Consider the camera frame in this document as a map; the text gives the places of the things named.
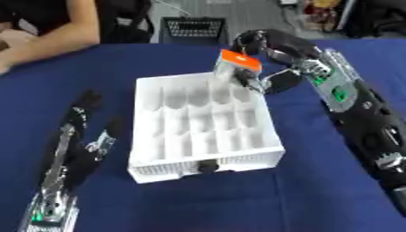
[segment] person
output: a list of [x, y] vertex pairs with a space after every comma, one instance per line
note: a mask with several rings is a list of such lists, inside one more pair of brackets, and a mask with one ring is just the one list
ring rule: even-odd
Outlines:
[[[116, 20], [108, 1], [0, 0], [0, 40], [17, 41], [0, 52], [0, 74], [102, 42]], [[37, 36], [15, 30], [21, 19], [36, 28]]]

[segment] black chair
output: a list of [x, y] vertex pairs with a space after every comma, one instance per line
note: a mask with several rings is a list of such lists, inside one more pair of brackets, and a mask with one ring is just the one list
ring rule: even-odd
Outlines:
[[406, 35], [406, 0], [359, 0], [344, 31], [350, 37]]
[[387, 8], [382, 22], [374, 26], [374, 35], [380, 36], [384, 32], [396, 32], [406, 35], [406, 1], [373, 0], [373, 2], [380, 7]]
[[[155, 33], [155, 27], [148, 15], [152, 3], [150, 0], [110, 0], [120, 18], [129, 19], [129, 25], [117, 24], [117, 28], [109, 36], [107, 43], [132, 44], [149, 43]], [[140, 29], [140, 24], [146, 21], [148, 29]]]

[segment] white plastic organizer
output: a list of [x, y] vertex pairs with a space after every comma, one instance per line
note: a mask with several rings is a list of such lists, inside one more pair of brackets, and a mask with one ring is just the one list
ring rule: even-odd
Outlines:
[[264, 96], [212, 72], [140, 78], [129, 172], [138, 183], [221, 170], [273, 168], [285, 150]]

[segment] blue table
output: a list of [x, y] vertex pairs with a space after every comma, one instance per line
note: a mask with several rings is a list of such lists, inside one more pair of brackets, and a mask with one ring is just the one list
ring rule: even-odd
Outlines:
[[[406, 41], [321, 41], [406, 113]], [[112, 115], [120, 143], [78, 189], [77, 232], [382, 232], [406, 227], [324, 115], [307, 82], [267, 96], [287, 153], [277, 169], [218, 173], [138, 185], [127, 173], [136, 78], [212, 70], [213, 47], [111, 45], [26, 65], [0, 80], [0, 231], [15, 231], [36, 191], [44, 145], [70, 103], [93, 88], [105, 104], [92, 140]]]

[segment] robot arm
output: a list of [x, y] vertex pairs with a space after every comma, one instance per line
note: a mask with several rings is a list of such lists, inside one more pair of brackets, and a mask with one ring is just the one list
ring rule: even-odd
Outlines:
[[[340, 53], [321, 51], [305, 39], [276, 30], [241, 34], [231, 50], [248, 55], [262, 52], [287, 67], [257, 80], [266, 92], [279, 92], [277, 85], [289, 78], [307, 79], [347, 147], [406, 217], [406, 123]], [[236, 76], [245, 83], [253, 78]]]
[[100, 166], [120, 134], [119, 120], [112, 119], [95, 142], [82, 144], [88, 120], [100, 103], [99, 94], [87, 91], [69, 108], [45, 152], [39, 191], [18, 231], [73, 231], [79, 213], [73, 192]]

